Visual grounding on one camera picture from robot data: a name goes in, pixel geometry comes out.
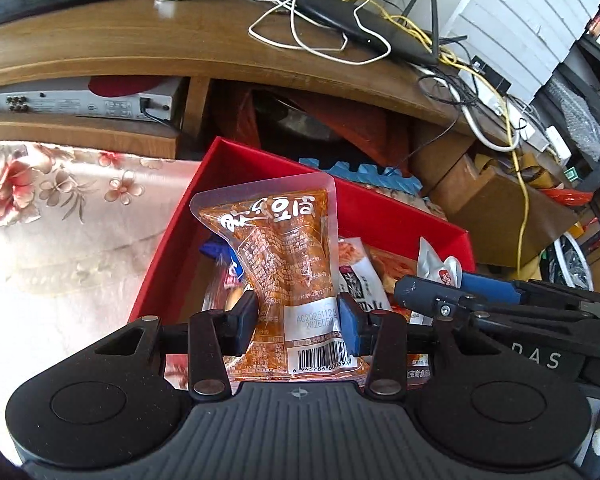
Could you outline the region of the black metal shelf rack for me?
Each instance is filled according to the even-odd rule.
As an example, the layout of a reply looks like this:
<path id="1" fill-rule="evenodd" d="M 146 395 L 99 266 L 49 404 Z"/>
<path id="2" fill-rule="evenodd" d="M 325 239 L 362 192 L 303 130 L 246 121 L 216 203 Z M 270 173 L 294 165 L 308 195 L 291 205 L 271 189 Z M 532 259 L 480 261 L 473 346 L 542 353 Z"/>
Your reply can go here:
<path id="1" fill-rule="evenodd" d="M 576 153 L 574 187 L 593 195 L 598 231 L 582 245 L 592 252 L 600 244 L 600 7 L 534 102 Z"/>

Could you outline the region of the red cardboard box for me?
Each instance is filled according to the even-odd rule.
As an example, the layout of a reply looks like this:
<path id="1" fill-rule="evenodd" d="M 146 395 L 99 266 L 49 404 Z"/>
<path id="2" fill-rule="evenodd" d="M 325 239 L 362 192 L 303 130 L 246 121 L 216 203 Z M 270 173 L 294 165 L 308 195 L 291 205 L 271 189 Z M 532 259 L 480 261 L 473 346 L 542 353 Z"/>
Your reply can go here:
<path id="1" fill-rule="evenodd" d="M 209 235 L 234 249 L 256 293 L 246 351 L 224 354 L 232 382 L 355 379 L 366 368 L 341 335 L 336 297 L 341 237 L 416 259 L 421 242 L 467 271 L 468 233 L 450 222 L 324 172 L 215 140 L 174 212 L 140 288 L 132 318 L 174 321 L 187 268 Z"/>

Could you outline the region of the brown cardboard box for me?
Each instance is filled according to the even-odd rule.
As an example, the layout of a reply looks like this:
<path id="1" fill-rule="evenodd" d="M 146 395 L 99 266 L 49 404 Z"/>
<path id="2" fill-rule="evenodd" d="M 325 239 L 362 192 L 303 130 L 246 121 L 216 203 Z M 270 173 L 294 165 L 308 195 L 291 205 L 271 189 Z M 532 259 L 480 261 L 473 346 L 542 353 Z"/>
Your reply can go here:
<path id="1" fill-rule="evenodd" d="M 577 214 L 493 166 L 479 172 L 463 156 L 429 192 L 449 221 L 468 231 L 481 264 L 526 264 L 576 224 Z"/>

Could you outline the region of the black router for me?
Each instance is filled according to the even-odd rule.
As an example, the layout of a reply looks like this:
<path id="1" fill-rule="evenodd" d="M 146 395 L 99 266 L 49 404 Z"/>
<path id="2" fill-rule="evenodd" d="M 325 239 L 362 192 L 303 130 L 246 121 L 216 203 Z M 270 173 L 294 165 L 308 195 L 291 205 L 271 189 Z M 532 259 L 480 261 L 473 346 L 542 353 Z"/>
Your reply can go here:
<path id="1" fill-rule="evenodd" d="M 408 0 L 399 14 L 385 8 L 373 11 L 376 0 L 274 0 L 294 19 L 306 18 L 317 25 L 341 32 L 344 42 L 355 42 L 377 54 L 378 58 L 423 66 L 435 66 L 451 55 L 450 44 L 462 44 L 466 36 L 440 34 L 438 0 L 430 0 L 430 25 L 426 30 L 408 17 L 417 0 Z"/>

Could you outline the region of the floral beige tablecloth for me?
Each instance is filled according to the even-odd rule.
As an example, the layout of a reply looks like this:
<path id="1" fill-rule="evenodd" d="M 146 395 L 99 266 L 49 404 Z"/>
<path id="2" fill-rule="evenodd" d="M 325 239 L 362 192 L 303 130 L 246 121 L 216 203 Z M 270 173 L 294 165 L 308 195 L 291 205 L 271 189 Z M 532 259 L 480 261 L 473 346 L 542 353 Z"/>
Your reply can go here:
<path id="1" fill-rule="evenodd" d="M 0 396 L 126 322 L 197 168 L 0 141 Z"/>

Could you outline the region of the white red snack packet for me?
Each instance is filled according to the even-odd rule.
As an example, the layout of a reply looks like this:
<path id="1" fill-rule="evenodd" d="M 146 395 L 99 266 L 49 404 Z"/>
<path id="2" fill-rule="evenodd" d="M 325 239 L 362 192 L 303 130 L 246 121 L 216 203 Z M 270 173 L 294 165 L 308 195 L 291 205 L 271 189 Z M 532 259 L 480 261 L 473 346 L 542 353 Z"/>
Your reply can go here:
<path id="1" fill-rule="evenodd" d="M 390 311 L 384 285 L 359 237 L 340 238 L 339 290 L 347 292 L 364 312 Z"/>

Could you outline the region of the round cake in clear wrapper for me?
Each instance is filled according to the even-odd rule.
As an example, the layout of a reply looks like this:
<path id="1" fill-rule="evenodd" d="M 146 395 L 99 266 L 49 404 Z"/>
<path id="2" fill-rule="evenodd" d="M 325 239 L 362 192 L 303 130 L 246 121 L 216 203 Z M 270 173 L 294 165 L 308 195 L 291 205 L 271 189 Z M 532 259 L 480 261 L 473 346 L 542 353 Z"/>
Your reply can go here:
<path id="1" fill-rule="evenodd" d="M 228 275 L 215 275 L 204 292 L 201 310 L 230 311 L 247 289 L 248 282 L 244 278 L 233 278 Z"/>

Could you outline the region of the orange spicy snack pouch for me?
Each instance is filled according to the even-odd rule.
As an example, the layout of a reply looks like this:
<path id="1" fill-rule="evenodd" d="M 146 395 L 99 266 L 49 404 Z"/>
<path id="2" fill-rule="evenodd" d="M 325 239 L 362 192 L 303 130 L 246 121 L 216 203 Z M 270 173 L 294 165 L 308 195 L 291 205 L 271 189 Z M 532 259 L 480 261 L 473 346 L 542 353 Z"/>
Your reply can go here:
<path id="1" fill-rule="evenodd" d="M 367 370 L 340 332 L 337 194 L 324 172 L 215 188 L 189 203 L 194 217 L 234 249 L 258 297 L 258 322 L 238 382 L 358 380 Z"/>

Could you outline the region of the white power strip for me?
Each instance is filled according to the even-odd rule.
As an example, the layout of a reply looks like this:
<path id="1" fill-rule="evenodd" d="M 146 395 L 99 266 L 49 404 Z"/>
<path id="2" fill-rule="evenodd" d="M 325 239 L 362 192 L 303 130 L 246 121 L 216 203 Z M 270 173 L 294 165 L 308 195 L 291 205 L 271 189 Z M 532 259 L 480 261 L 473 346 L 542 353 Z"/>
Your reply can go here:
<path id="1" fill-rule="evenodd" d="M 460 78 L 475 92 L 480 110 L 488 110 L 490 117 L 496 117 L 497 122 L 504 124 L 501 101 L 484 82 L 467 70 L 460 70 Z M 540 113 L 531 104 L 514 96 L 506 96 L 505 99 L 512 132 L 518 133 L 520 142 L 532 146 L 541 153 L 552 155 L 560 166 L 565 166 L 571 157 L 571 150 L 558 129 L 547 119 L 542 119 Z"/>

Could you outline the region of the silver white snack pouch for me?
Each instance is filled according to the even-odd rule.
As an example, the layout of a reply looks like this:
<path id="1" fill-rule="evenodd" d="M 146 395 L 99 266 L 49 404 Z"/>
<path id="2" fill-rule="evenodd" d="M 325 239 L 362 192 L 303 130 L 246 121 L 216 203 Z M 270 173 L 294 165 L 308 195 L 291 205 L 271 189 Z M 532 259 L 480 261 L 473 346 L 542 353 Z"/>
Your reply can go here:
<path id="1" fill-rule="evenodd" d="M 419 278 L 425 280 L 460 288 L 463 270 L 460 260 L 453 256 L 442 260 L 434 248 L 421 237 L 419 239 L 416 274 Z"/>

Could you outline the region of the blue wafer biscuit pack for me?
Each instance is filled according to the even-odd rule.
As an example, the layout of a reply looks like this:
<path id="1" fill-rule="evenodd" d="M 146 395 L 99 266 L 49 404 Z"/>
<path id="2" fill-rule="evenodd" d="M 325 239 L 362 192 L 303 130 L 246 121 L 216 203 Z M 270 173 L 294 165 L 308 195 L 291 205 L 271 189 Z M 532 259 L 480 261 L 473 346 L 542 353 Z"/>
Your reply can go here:
<path id="1" fill-rule="evenodd" d="M 217 235 L 210 236 L 200 246 L 200 252 L 209 258 L 213 258 L 216 263 L 222 266 L 225 271 L 224 285 L 226 288 L 237 286 L 242 282 L 244 270 L 242 270 L 236 252 L 221 237 Z"/>

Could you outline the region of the silver AV receiver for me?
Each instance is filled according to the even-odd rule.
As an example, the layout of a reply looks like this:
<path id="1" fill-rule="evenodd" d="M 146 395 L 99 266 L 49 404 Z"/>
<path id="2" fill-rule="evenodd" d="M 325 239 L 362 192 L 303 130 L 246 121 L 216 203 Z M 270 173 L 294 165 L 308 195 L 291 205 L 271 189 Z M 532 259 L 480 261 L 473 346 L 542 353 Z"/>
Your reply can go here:
<path id="1" fill-rule="evenodd" d="M 33 113 L 170 122 L 183 79 L 93 76 L 0 86 L 0 113 Z"/>

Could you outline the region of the wooden TV stand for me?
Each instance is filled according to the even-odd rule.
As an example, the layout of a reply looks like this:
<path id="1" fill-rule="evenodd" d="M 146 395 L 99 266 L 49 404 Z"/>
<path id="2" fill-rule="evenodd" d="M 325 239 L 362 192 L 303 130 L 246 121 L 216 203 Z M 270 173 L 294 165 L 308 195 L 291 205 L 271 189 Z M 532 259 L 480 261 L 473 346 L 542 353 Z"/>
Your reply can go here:
<path id="1" fill-rule="evenodd" d="M 349 44 L 342 63 L 289 47 L 286 16 L 246 0 L 110 0 L 0 25 L 0 86 L 76 76 L 189 79 L 184 130 L 197 133 L 212 80 L 338 96 L 401 114 L 424 154 L 474 138 L 452 107 L 420 92 L 411 68 Z"/>

